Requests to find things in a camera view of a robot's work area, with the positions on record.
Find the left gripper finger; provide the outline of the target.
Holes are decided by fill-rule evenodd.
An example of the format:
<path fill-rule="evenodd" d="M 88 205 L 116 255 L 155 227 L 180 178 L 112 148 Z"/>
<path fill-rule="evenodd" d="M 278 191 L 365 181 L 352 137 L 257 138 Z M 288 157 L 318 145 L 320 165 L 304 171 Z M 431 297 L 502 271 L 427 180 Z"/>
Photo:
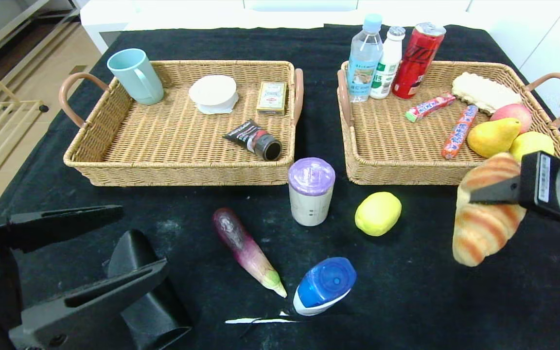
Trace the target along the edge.
<path fill-rule="evenodd" d="M 24 253 L 69 241 L 122 219 L 123 206 L 16 213 L 0 221 L 0 243 Z"/>
<path fill-rule="evenodd" d="M 161 261 L 87 284 L 21 312 L 9 330 L 18 350 L 68 350 L 73 342 L 120 315 L 161 282 Z"/>

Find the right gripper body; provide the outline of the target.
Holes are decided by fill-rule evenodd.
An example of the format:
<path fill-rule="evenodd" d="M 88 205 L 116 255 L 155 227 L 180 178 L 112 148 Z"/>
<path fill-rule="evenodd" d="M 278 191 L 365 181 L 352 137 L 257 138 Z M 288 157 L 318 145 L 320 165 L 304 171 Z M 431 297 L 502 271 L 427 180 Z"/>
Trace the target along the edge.
<path fill-rule="evenodd" d="M 522 158 L 519 202 L 560 222 L 560 158 L 544 151 Z"/>

